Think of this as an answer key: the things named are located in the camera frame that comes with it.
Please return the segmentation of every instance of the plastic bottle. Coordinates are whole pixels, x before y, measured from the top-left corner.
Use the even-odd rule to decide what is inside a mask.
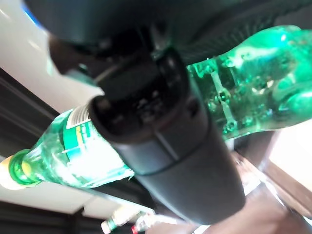
[[[0,166],[0,183],[8,189],[41,181],[92,188],[134,175],[96,131],[86,106],[59,115],[31,150],[14,154]]]
[[[225,140],[312,117],[311,31],[267,29],[188,70]],[[61,114],[31,150],[0,164],[0,184],[9,189],[41,181],[92,188],[133,175],[86,107]]]
[[[225,140],[312,117],[310,30],[266,29],[188,70]]]

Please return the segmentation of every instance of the small bottle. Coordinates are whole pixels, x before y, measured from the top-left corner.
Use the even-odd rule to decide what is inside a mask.
[[[312,117],[312,32],[277,26],[188,66],[225,140]]]
[[[8,189],[41,181],[93,188],[134,175],[97,132],[86,106],[56,117],[31,150],[10,156],[0,166],[0,183]]]

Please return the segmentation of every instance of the white ceiling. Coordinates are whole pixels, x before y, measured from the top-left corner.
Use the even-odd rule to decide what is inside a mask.
[[[47,33],[24,12],[21,0],[0,1],[0,28],[0,67],[58,112],[102,93],[58,73],[48,56]]]
[[[48,56],[47,33],[32,22],[21,2],[0,0],[0,67],[60,113],[102,94],[99,88],[57,72]],[[110,217],[124,202],[52,183],[19,191],[0,186],[0,201],[67,214],[84,205],[85,216],[102,219]]]

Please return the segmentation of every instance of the black plastic part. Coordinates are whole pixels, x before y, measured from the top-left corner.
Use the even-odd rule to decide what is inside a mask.
[[[169,50],[156,63],[161,75],[155,86],[135,89],[130,101],[93,99],[91,121],[159,201],[184,219],[216,223],[243,207],[240,178],[180,57]],[[159,83],[165,88],[158,89]],[[156,105],[147,98],[155,89]],[[139,111],[136,99],[145,100]],[[120,108],[124,102],[129,105]],[[155,116],[155,110],[161,115]],[[142,121],[142,116],[151,118]]]
[[[198,224],[217,223],[245,204],[239,175],[214,125],[187,158],[136,178],[177,215]]]
[[[129,29],[161,28],[155,47],[169,44],[186,64],[217,56],[312,0],[24,0],[53,35],[102,43]]]

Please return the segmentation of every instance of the bright light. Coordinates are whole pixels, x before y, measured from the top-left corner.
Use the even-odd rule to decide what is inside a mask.
[[[312,98],[312,92],[304,93],[304,94],[302,94],[302,96],[305,98]]]
[[[192,234],[203,234],[209,227],[210,225],[201,225]]]
[[[304,217],[304,216],[303,216],[303,218],[304,218],[304,220],[305,220],[307,223],[309,223],[309,224],[312,226],[312,220],[311,220],[311,219],[308,219],[307,217]]]
[[[248,194],[250,194],[253,190],[255,190],[259,185],[261,184],[260,180],[255,179],[252,182],[248,183],[245,187],[244,187],[244,193],[245,196],[247,196]]]
[[[160,214],[156,215],[156,220],[162,223],[177,224],[177,220],[175,218],[171,218]]]
[[[286,40],[286,35],[285,34],[282,35],[282,37],[281,37],[281,41],[284,41],[284,40]]]
[[[265,182],[265,186],[267,187],[267,189],[271,192],[271,194],[275,197],[275,199],[282,205],[285,206],[285,204],[282,202],[282,200],[278,197],[277,191],[274,188],[274,186],[272,184],[270,184],[269,182]]]

